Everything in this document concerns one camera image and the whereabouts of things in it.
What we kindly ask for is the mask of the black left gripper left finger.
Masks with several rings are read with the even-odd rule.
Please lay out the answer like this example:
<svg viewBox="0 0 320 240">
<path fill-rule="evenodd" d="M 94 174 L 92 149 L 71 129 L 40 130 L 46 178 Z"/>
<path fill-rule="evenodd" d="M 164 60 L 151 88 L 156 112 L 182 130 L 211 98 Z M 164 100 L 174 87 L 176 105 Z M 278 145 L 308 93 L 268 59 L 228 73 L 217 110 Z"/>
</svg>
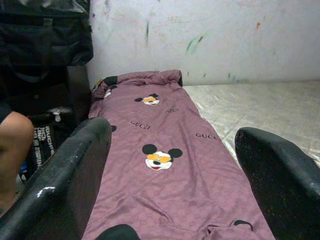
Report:
<svg viewBox="0 0 320 240">
<path fill-rule="evenodd" d="M 80 240 L 99 193 L 111 141 L 107 119 L 83 121 L 1 217 L 1 239 Z"/>
</svg>

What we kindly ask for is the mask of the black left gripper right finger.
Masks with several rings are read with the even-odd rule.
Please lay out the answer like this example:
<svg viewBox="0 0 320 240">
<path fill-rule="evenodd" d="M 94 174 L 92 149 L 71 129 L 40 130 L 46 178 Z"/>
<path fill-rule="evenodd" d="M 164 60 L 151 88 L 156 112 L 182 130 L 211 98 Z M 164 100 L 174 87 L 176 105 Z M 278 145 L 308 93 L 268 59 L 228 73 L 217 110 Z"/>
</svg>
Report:
<svg viewBox="0 0 320 240">
<path fill-rule="evenodd" d="M 237 160 L 277 240 L 320 238 L 320 169 L 293 142 L 258 128 L 235 135 Z"/>
</svg>

